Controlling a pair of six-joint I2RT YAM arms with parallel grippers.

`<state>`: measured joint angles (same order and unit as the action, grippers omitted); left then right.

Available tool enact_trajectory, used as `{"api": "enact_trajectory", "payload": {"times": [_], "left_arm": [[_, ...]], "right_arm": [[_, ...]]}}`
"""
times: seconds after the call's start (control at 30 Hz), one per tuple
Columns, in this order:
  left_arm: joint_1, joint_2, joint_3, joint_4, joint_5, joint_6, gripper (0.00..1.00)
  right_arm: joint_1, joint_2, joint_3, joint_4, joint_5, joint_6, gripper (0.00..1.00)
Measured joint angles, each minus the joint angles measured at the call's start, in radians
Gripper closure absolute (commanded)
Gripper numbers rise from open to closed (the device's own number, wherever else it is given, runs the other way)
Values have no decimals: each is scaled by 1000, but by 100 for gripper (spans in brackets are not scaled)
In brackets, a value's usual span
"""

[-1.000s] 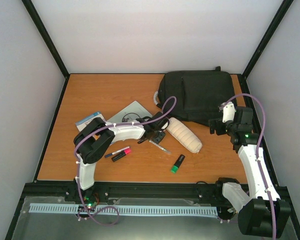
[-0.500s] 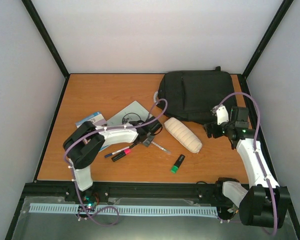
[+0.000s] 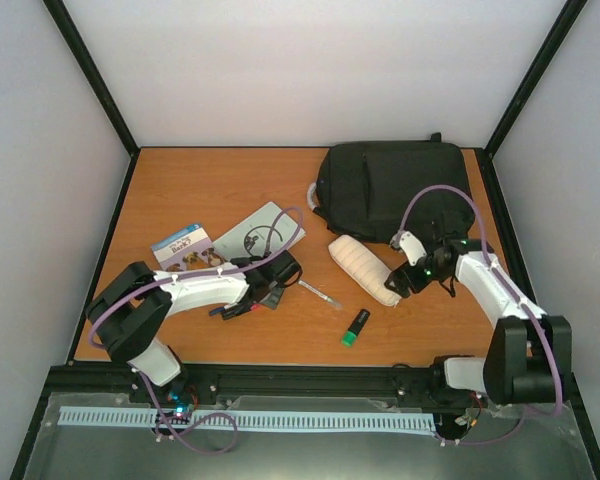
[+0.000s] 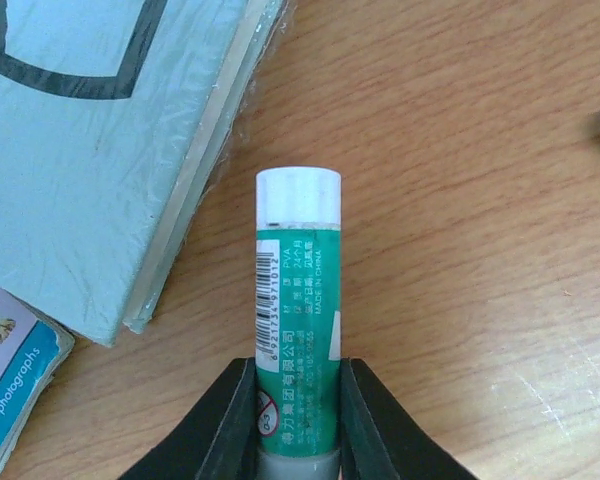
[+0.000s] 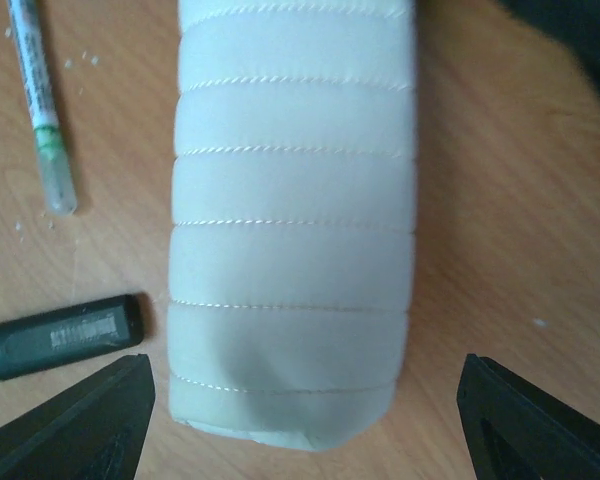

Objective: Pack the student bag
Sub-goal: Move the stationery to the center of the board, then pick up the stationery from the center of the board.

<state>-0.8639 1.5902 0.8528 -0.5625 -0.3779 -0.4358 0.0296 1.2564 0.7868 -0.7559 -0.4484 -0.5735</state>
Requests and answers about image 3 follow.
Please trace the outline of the beige pencil case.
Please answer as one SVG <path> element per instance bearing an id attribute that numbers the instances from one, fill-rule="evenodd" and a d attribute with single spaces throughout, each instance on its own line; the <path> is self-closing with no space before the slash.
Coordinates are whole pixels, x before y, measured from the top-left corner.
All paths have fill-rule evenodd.
<path id="1" fill-rule="evenodd" d="M 385 285 L 390 269 L 358 240 L 342 235 L 332 241 L 328 251 L 333 261 L 368 295 L 386 307 L 395 307 L 401 297 Z"/>

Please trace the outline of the grey Great Gatsby book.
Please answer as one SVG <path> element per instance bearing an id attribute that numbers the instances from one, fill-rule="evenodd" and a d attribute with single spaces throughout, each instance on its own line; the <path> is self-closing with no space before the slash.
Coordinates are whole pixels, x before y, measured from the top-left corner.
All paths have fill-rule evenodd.
<path id="1" fill-rule="evenodd" d="M 274 229 L 274 220 L 282 209 L 268 202 L 239 222 L 213 242 L 215 251 L 226 260 L 238 257 L 261 256 L 266 247 L 269 233 L 270 251 L 283 246 L 294 233 L 297 223 L 287 213 L 281 216 Z"/>

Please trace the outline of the black student backpack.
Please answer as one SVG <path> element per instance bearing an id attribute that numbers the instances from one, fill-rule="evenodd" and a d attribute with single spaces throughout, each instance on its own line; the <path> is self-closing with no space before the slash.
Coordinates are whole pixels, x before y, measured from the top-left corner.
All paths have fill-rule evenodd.
<path id="1" fill-rule="evenodd" d="M 336 235 L 388 244 L 399 230 L 425 246 L 465 238 L 475 222 L 461 149 L 428 140 L 356 141 L 331 147 L 307 191 L 310 210 Z"/>

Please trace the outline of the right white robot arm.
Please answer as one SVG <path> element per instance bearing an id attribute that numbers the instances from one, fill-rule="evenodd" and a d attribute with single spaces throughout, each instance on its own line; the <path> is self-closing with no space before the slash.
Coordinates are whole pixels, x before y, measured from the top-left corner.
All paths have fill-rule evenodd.
<path id="1" fill-rule="evenodd" d="M 432 283 L 455 295 L 463 285 L 493 327 L 484 358 L 448 356 L 441 364 L 448 389 L 481 393 L 499 405 L 549 404 L 559 411 L 568 396 L 571 329 L 533 303 L 504 271 L 496 254 L 479 239 L 444 240 L 426 248 L 403 232 L 391 246 L 406 256 L 385 286 L 407 298 Z"/>

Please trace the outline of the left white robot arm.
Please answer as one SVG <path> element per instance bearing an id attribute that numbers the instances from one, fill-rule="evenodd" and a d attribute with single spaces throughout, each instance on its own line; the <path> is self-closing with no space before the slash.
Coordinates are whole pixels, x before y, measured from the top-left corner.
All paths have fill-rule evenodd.
<path id="1" fill-rule="evenodd" d="M 273 308 L 302 273 L 287 250 L 191 271 L 152 270 L 144 262 L 134 262 L 87 307 L 89 341 L 112 361 L 143 374 L 164 401 L 177 402 L 187 393 L 188 378 L 181 360 L 157 338 L 163 322 L 208 306 L 215 306 L 214 313 L 224 320 L 260 305 Z"/>

